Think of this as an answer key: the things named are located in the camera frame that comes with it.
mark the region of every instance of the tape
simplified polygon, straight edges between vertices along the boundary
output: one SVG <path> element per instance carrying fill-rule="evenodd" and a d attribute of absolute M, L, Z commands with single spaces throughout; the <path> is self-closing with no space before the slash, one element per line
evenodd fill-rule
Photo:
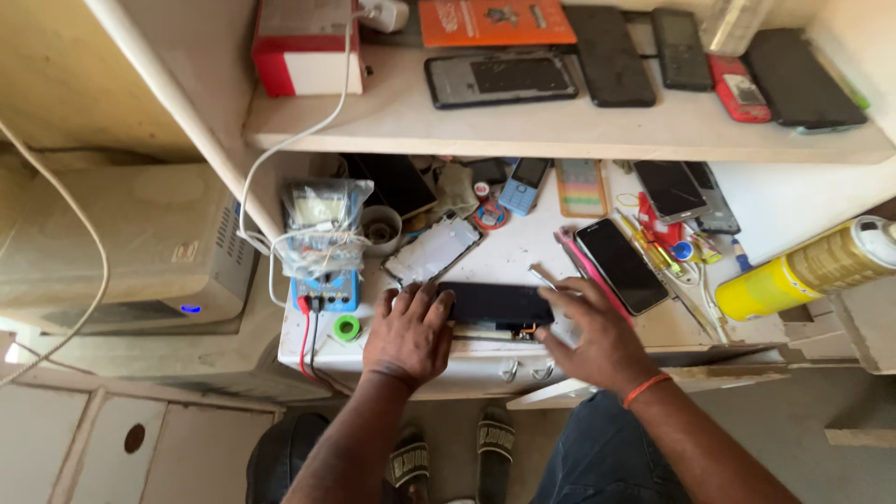
<path fill-rule="evenodd" d="M 361 332 L 361 323 L 354 315 L 343 315 L 333 324 L 333 333 L 343 342 L 350 342 Z"/>

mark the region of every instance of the orange wristband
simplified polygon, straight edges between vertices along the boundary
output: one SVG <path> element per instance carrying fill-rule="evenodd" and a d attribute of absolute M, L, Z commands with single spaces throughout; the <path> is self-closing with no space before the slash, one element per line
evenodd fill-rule
<path fill-rule="evenodd" d="M 634 400 L 635 397 L 637 397 L 641 392 L 646 390 L 651 385 L 653 385 L 655 383 L 659 383 L 660 381 L 663 381 L 664 379 L 672 379 L 672 377 L 670 377 L 666 373 L 659 373 L 657 376 L 640 384 L 637 388 L 635 388 L 635 390 L 628 393 L 628 395 L 625 397 L 625 401 L 622 403 L 622 407 L 624 407 L 626 410 L 629 409 L 628 407 L 629 407 L 629 405 L 632 404 L 632 401 Z"/>

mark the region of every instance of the black probe wire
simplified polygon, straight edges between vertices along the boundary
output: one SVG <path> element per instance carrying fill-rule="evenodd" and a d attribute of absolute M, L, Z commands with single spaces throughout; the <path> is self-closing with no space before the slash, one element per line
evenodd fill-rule
<path fill-rule="evenodd" d="M 324 385 L 330 388 L 330 390 L 336 390 L 336 387 L 334 387 L 329 380 L 317 376 L 317 372 L 314 371 L 314 355 L 317 353 L 317 330 L 320 328 L 320 324 L 321 313 L 316 311 L 314 313 L 314 332 L 311 333 L 311 358 L 308 360 L 308 368 L 311 370 L 311 376 L 321 380 Z"/>

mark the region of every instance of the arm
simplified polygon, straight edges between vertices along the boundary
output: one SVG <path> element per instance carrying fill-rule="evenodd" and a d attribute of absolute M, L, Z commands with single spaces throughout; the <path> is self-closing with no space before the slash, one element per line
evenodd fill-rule
<path fill-rule="evenodd" d="M 567 278 L 557 285 L 582 295 L 544 288 L 538 293 L 582 328 L 582 339 L 571 349 L 546 327 L 536 337 L 567 375 L 626 397 L 659 374 L 638 336 L 596 285 L 581 278 Z M 671 380 L 641 392 L 631 409 L 695 502 L 798 504 L 784 485 Z"/>
<path fill-rule="evenodd" d="M 445 319 L 454 294 L 443 292 L 433 302 L 434 296 L 433 284 L 410 285 L 377 300 L 358 388 L 311 450 L 283 504 L 380 500 L 405 403 L 448 365 L 452 330 Z"/>

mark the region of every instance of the red probe wire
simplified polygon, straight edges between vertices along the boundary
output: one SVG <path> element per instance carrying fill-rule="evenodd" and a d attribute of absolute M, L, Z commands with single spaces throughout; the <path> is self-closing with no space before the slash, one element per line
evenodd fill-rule
<path fill-rule="evenodd" d="M 311 373 L 309 373 L 308 371 L 305 370 L 305 345 L 308 343 L 308 329 L 311 328 L 311 307 L 308 306 L 308 297 L 307 296 L 302 296 L 301 298 L 298 298 L 296 300 L 296 304 L 298 304 L 298 309 L 301 310 L 302 315 L 305 316 L 305 335 L 302 336 L 302 350 L 301 350 L 301 353 L 299 354 L 301 357 L 298 360 L 298 370 L 302 371 L 302 374 L 305 375 L 311 381 L 314 381 L 315 383 L 319 383 L 327 388 L 330 388 L 330 390 L 335 390 L 333 385 L 331 385 L 329 382 L 324 382 L 320 378 L 312 375 Z"/>

